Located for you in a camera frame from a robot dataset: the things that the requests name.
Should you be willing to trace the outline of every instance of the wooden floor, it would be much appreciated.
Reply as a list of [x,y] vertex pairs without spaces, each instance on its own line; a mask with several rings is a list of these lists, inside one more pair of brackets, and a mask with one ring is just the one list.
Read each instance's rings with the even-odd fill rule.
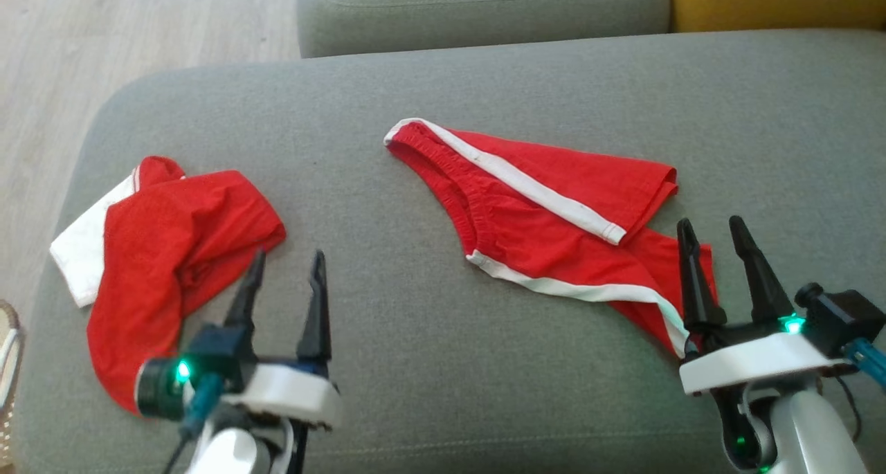
[[111,93],[153,71],[296,58],[295,0],[0,0],[0,298],[25,327]]

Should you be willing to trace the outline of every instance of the mustard yellow cushion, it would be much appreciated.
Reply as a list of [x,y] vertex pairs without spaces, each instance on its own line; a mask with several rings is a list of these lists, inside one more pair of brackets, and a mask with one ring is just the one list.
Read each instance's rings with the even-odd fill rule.
[[673,0],[673,30],[883,29],[886,0]]

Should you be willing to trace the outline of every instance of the sofa cushion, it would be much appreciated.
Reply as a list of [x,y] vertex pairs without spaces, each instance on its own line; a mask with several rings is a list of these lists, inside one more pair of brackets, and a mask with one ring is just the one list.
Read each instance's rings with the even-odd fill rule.
[[666,33],[670,0],[298,0],[302,57]]
[[[311,436],[308,474],[727,472],[716,407],[683,395],[673,355],[602,304],[469,265],[446,212],[382,138],[421,116],[674,165],[680,194],[651,227],[673,235],[690,216],[733,320],[750,319],[750,299],[732,213],[790,292],[817,281],[886,307],[884,55],[882,33],[767,30],[159,74],[102,108],[58,228],[147,154],[191,174],[239,169],[289,231],[257,298],[262,354],[294,352],[323,248],[346,423]],[[187,333],[230,301],[213,300]],[[102,391],[88,316],[48,265],[16,404],[19,472],[159,472],[175,425],[131,417]],[[849,383],[868,467],[886,471],[882,392]],[[839,386],[825,389],[851,426]]]

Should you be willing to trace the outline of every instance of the robotic arm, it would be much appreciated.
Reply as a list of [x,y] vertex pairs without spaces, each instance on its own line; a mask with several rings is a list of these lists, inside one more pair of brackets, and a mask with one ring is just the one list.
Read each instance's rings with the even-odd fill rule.
[[181,421],[167,472],[197,439],[188,474],[301,474],[308,432],[341,426],[341,395],[327,367],[332,338],[325,257],[322,251],[314,256],[314,293],[294,358],[253,351],[253,303],[264,263],[259,250],[222,326],[206,324],[180,357],[148,360],[139,372],[139,411]]
[[689,332],[680,379],[687,394],[712,395],[723,449],[741,472],[866,474],[836,411],[816,391],[821,376],[866,371],[886,389],[883,355],[870,344],[886,316],[855,291],[797,292],[800,316],[757,248],[744,221],[729,221],[743,260],[752,322],[727,325],[714,303],[688,219],[678,223],[680,277]]

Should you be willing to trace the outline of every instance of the red athletic shorts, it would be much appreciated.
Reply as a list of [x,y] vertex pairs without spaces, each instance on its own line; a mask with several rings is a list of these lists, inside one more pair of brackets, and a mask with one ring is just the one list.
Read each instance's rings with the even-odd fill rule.
[[[645,227],[677,193],[673,167],[421,118],[396,124],[385,144],[446,208],[469,262],[531,291],[608,303],[683,355],[677,241]],[[709,246],[702,267],[713,290]]]

